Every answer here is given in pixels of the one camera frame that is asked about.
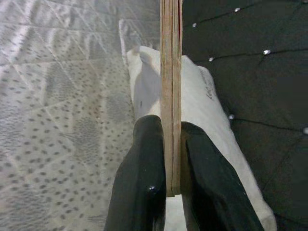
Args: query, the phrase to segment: stack of wooden boards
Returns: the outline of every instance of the stack of wooden boards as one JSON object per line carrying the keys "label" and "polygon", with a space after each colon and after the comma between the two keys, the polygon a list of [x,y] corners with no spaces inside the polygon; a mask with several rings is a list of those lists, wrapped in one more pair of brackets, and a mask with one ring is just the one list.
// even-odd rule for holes
{"label": "stack of wooden boards", "polygon": [[161,118],[167,196],[180,194],[182,0],[160,1]]}

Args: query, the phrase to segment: silver button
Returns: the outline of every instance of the silver button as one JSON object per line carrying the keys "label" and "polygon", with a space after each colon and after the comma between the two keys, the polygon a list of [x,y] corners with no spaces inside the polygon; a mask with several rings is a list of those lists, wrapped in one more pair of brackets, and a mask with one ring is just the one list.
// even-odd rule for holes
{"label": "silver button", "polygon": [[264,54],[264,55],[270,54],[270,50],[265,50],[265,51],[263,51],[263,54]]}
{"label": "silver button", "polygon": [[150,186],[149,191],[153,191],[153,190],[155,190],[155,186]]}

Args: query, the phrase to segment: black clamp jaw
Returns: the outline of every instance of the black clamp jaw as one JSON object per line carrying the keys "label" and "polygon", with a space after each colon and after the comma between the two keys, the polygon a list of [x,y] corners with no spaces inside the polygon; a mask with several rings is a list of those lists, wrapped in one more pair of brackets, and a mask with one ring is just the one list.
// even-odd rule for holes
{"label": "black clamp jaw", "polygon": [[[139,119],[114,181],[105,231],[163,231],[166,208],[160,118]],[[188,231],[262,231],[236,171],[206,133],[182,123],[181,193]]]}

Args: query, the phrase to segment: spotted fabric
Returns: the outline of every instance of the spotted fabric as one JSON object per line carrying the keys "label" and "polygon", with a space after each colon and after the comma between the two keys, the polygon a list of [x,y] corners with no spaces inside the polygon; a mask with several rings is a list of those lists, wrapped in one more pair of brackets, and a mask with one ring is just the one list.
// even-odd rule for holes
{"label": "spotted fabric", "polygon": [[157,0],[0,0],[0,231],[101,231]]}

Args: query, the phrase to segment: black upholstered surface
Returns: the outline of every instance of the black upholstered surface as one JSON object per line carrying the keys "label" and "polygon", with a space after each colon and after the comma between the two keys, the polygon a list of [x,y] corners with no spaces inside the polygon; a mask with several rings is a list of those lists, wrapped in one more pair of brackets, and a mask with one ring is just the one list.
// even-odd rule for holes
{"label": "black upholstered surface", "polygon": [[278,222],[308,227],[308,1],[185,0],[183,25]]}

